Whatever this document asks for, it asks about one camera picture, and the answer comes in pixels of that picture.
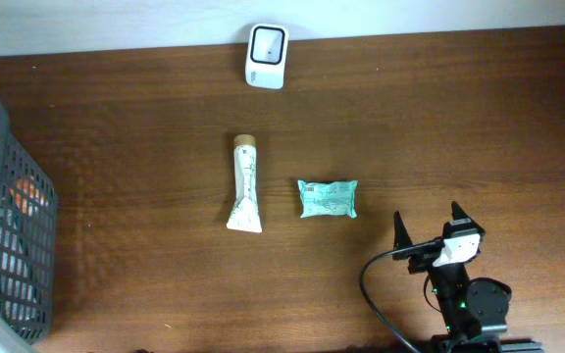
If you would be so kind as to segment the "mint green wipes packet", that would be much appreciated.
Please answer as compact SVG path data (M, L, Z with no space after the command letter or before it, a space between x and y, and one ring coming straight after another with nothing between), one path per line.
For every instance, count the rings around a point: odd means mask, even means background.
M355 192L357 180L333 181L330 183L297 182L302 204L301 218L316 216L357 217Z

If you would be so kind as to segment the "white tube with cork cap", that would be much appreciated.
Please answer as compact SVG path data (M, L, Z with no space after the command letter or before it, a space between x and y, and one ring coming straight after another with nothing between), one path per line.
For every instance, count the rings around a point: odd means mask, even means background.
M256 192L257 150L255 137L240 134L233 140L235 200L227 228L260 233L258 198Z

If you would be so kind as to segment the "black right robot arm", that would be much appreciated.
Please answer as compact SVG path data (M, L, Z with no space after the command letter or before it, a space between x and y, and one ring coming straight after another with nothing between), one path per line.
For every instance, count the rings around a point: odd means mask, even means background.
M433 352L540 352L533 341L501 341L512 298L507 284L489 277L469 277L466 265L480 254L486 231L457 202L442 234L428 242L412 242L398 212L394 218L395 261L406 260L411 275L425 273L446 325L446 334L431 338Z

